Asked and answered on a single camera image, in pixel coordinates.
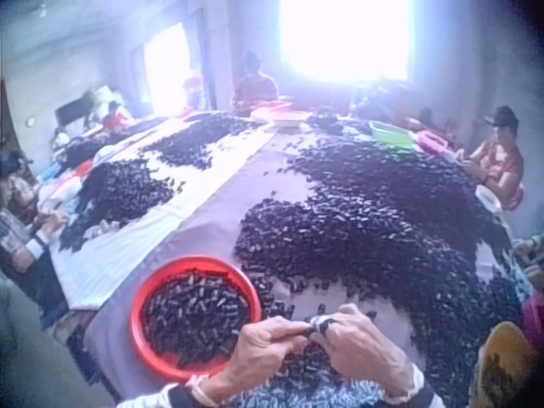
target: window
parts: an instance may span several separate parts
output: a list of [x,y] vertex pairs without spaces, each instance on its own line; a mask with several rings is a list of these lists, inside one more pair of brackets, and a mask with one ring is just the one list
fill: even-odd
[[308,77],[363,82],[406,79],[410,0],[283,0],[281,45]]
[[145,71],[153,111],[175,115],[186,105],[183,88],[190,70],[189,49],[181,23],[154,36],[144,47]]

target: red plate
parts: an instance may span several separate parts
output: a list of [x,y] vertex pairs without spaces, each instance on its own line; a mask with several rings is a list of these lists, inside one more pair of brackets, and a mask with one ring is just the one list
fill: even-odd
[[144,307],[145,300],[159,287],[163,286],[174,276],[180,276],[188,269],[196,268],[202,275],[211,275],[204,271],[218,271],[233,287],[236,287],[249,304],[249,320],[252,323],[261,320],[261,303],[258,301],[257,292],[252,283],[242,272],[229,264],[215,258],[205,256],[193,256],[176,259],[161,266],[149,279],[139,288],[133,300],[130,310],[130,332],[134,345],[140,357],[153,371],[162,376],[177,382],[186,382],[193,375],[217,374],[223,370],[227,360],[217,357],[206,364],[190,365],[184,370],[176,366],[179,356],[176,354],[164,354],[158,356],[147,343],[142,327],[140,312]]

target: table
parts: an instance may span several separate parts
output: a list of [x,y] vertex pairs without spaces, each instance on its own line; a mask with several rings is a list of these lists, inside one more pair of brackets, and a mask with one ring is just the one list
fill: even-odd
[[[304,147],[315,139],[315,135],[304,131],[276,134],[227,184],[145,256],[99,311],[87,330],[86,344],[123,398],[153,393],[166,382],[144,365],[130,337],[129,310],[139,286],[161,265],[186,255],[204,253],[237,265],[233,247],[240,232],[240,220],[250,207],[271,196],[273,191],[277,200],[303,201],[308,196],[309,184],[304,176],[276,170],[297,154],[293,144]],[[490,246],[479,245],[480,277],[491,277],[495,267],[500,265]],[[325,296],[308,289],[293,301],[297,305],[293,317],[301,319],[313,314],[319,303],[326,303],[327,310],[334,310],[345,300],[345,288],[340,286],[332,286]],[[404,314],[398,313],[390,302],[381,300],[361,303],[360,308],[376,310],[377,326],[424,368],[424,358],[411,344],[411,324]]]
[[[138,133],[123,141],[127,147],[109,160],[137,158],[140,148],[189,125],[180,119],[167,120],[149,136],[142,138]],[[157,159],[156,152],[144,153],[147,166],[156,171],[153,177],[171,177],[176,184],[184,181],[183,191],[168,203],[151,208],[125,228],[86,242],[79,252],[60,251],[58,241],[51,246],[51,258],[70,308],[99,309],[144,257],[232,177],[272,135],[258,129],[222,138],[207,147],[213,159],[212,166],[204,171],[190,166],[169,167]]]

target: orange shirt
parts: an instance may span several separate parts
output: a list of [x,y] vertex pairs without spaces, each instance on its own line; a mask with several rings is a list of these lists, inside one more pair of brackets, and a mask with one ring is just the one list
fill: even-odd
[[515,188],[508,191],[508,195],[509,198],[514,197],[524,175],[524,158],[521,156],[518,147],[505,151],[498,141],[487,140],[482,144],[473,160],[484,168],[490,179],[496,183],[499,183],[505,174],[512,174],[517,179],[517,183],[513,186]]

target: green container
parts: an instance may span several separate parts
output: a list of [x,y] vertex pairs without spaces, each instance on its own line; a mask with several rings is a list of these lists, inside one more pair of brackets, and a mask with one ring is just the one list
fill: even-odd
[[400,149],[413,149],[414,140],[411,133],[402,127],[388,125],[383,122],[370,121],[369,126],[375,140]]

